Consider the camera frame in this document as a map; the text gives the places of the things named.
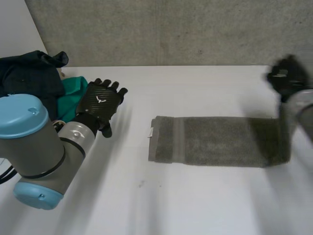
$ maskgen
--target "white table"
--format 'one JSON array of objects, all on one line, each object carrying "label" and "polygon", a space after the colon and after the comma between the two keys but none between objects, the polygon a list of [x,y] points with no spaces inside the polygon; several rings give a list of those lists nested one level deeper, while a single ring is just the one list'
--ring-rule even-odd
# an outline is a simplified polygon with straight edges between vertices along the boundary
[{"label": "white table", "polygon": [[30,208],[0,185],[1,235],[311,235],[313,147],[299,129],[290,163],[267,168],[148,162],[157,115],[276,117],[263,66],[65,68],[129,89],[59,206]]}]

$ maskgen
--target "carbon fiber hand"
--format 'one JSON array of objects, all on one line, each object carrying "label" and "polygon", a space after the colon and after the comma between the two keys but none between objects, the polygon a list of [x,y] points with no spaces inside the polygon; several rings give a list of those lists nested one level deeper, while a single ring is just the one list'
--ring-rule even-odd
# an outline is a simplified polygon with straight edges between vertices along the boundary
[{"label": "carbon fiber hand", "polygon": [[105,137],[111,137],[112,131],[109,120],[116,113],[117,107],[123,102],[126,88],[117,92],[118,82],[101,81],[97,78],[88,84],[86,93],[81,98],[76,114],[88,113],[95,117],[100,124],[100,131]]},{"label": "carbon fiber hand", "polygon": [[294,93],[309,88],[309,76],[305,69],[292,55],[277,62],[267,74],[268,82],[286,102]]}]

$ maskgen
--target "black cable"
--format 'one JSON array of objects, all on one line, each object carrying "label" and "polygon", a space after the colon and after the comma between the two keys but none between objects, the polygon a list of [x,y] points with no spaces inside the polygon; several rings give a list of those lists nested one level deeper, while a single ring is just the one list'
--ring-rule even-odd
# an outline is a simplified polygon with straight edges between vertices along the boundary
[{"label": "black cable", "polygon": [[12,169],[13,169],[13,166],[10,166],[2,175],[0,175],[0,179],[6,176]]},{"label": "black cable", "polygon": [[10,174],[8,174],[7,176],[5,176],[2,179],[0,179],[0,185],[5,183],[5,182],[7,182],[11,178],[13,178],[16,174],[17,174],[17,171],[16,170],[12,170]]}]

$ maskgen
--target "green fabric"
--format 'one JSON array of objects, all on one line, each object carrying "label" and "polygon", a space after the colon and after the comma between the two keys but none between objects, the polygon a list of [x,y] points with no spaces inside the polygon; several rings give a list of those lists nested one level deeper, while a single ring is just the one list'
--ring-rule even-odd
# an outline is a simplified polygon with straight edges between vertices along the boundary
[{"label": "green fabric", "polygon": [[85,94],[88,82],[82,76],[62,80],[65,95],[58,99],[58,120],[69,122],[75,117],[75,109]]}]

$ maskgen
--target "white logo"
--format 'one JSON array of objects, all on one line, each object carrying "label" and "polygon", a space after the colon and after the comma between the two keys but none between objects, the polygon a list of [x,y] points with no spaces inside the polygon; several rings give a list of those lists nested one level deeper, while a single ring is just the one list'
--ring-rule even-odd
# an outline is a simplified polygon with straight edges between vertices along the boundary
[{"label": "white logo", "polygon": [[106,102],[107,100],[100,100],[97,96],[96,96],[97,100],[98,100],[98,103],[102,103],[102,102]]}]

